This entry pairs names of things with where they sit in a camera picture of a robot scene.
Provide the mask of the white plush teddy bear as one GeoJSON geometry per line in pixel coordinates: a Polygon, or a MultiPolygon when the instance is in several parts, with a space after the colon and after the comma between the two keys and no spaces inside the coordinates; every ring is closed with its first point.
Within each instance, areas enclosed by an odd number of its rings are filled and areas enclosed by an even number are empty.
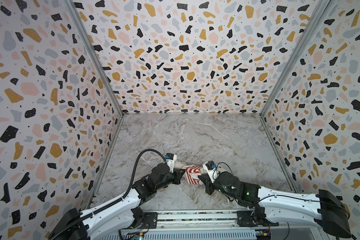
{"type": "MultiPolygon", "coordinates": [[[[189,165],[187,165],[185,162],[178,162],[178,163],[175,163],[174,169],[183,169],[184,166],[189,166],[189,165]]],[[[217,167],[218,167],[219,175],[220,175],[220,173],[227,171],[226,169],[222,168],[221,166],[217,166],[217,167]]]]}

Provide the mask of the red white striped knit sweater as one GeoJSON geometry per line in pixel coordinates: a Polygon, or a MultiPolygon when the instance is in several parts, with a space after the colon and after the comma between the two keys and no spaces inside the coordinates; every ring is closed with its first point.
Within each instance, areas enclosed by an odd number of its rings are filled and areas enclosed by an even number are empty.
{"type": "Polygon", "coordinates": [[[202,185],[203,183],[199,179],[199,176],[204,173],[203,167],[196,165],[184,166],[183,170],[185,170],[185,177],[189,184],[191,185],[202,185]]]}

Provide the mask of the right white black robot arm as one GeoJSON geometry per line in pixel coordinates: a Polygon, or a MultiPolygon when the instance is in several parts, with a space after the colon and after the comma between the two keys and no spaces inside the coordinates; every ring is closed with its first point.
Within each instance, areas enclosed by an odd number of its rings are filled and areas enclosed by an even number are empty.
{"type": "Polygon", "coordinates": [[[208,195],[220,192],[239,206],[252,209],[252,221],[257,225],[294,223],[322,228],[337,238],[352,237],[345,205],[327,190],[319,190],[317,194],[276,191],[242,182],[227,171],[208,171],[198,179],[208,195]]]}

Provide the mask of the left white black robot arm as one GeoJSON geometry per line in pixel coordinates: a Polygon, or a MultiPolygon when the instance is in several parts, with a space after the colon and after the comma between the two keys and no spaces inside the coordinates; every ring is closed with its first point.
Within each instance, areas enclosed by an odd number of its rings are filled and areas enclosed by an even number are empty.
{"type": "Polygon", "coordinates": [[[184,169],[171,169],[160,163],[118,197],[82,212],[76,208],[66,212],[48,239],[99,240],[118,230],[137,228],[145,215],[140,205],[153,199],[158,190],[179,185],[185,173],[184,169]]]}

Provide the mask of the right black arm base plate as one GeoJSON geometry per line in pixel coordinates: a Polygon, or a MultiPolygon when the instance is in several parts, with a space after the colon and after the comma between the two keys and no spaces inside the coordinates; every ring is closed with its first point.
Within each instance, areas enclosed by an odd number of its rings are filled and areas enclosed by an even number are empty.
{"type": "Polygon", "coordinates": [[[239,227],[278,227],[279,223],[271,223],[264,213],[255,214],[255,210],[237,211],[237,224],[239,227]]]}

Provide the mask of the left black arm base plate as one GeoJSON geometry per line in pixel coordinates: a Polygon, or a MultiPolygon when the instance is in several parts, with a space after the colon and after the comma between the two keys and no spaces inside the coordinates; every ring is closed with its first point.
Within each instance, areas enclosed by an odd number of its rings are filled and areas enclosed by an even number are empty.
{"type": "Polygon", "coordinates": [[[128,227],[123,228],[126,230],[147,230],[156,229],[158,224],[158,212],[145,212],[143,217],[134,220],[128,227]]]}

